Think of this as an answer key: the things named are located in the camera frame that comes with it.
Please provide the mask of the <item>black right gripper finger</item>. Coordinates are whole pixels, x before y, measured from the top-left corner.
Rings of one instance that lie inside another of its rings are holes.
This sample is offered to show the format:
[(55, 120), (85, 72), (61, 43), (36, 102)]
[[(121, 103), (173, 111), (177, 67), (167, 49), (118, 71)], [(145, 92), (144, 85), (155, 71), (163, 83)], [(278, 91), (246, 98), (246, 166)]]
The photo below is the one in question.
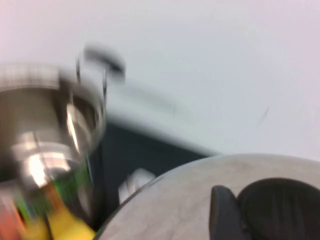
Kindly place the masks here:
[(244, 239), (236, 197), (229, 188), (222, 185), (211, 189), (209, 237), (211, 240)]

